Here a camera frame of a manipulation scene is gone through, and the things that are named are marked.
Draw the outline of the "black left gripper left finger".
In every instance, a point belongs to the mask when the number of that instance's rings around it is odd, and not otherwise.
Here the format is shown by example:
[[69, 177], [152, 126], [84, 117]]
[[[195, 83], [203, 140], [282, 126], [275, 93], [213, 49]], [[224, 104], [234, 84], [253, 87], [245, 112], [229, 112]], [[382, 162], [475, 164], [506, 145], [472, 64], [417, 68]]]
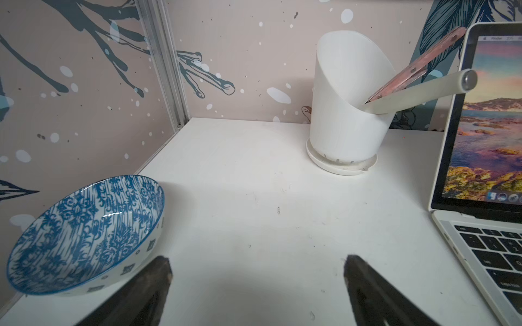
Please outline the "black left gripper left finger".
[[159, 325], [172, 278], [169, 259], [158, 256], [78, 325]]

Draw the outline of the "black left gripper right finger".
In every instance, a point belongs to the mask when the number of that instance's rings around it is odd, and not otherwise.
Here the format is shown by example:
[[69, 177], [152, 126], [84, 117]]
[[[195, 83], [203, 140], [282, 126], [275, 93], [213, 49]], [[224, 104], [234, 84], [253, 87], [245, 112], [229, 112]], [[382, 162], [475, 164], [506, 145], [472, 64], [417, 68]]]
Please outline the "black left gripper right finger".
[[357, 325], [437, 325], [358, 255], [348, 255], [344, 279]]

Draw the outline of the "silver laptop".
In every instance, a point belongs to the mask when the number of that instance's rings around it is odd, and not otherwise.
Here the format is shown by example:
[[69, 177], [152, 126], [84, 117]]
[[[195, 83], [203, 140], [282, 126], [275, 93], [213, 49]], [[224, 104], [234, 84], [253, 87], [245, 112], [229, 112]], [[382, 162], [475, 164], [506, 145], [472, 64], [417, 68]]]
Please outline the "silver laptop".
[[464, 38], [429, 210], [503, 325], [521, 324], [521, 23]]

